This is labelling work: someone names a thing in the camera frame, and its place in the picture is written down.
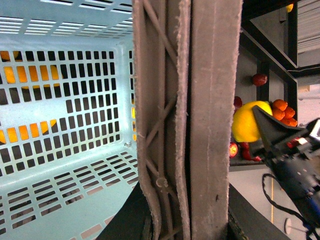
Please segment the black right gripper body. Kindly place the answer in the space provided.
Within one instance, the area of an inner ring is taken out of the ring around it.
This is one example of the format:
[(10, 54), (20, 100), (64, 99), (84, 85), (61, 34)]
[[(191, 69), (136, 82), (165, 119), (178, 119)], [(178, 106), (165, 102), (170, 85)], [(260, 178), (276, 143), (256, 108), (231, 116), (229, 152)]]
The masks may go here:
[(277, 209), (296, 216), (304, 225), (320, 223), (320, 175), (314, 170), (310, 159), (320, 153), (320, 120), (317, 118), (304, 129), (307, 134), (296, 138), (287, 145), (291, 152), (266, 152), (264, 162), (297, 210), (291, 210), (271, 200)]

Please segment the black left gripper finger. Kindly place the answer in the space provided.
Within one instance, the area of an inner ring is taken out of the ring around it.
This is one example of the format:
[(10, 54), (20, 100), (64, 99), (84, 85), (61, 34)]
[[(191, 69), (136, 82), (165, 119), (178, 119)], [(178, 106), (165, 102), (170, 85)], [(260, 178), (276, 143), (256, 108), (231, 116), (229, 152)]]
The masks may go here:
[(266, 153), (290, 153), (293, 147), (288, 143), (308, 133), (305, 128), (285, 125), (257, 105), (252, 112)]

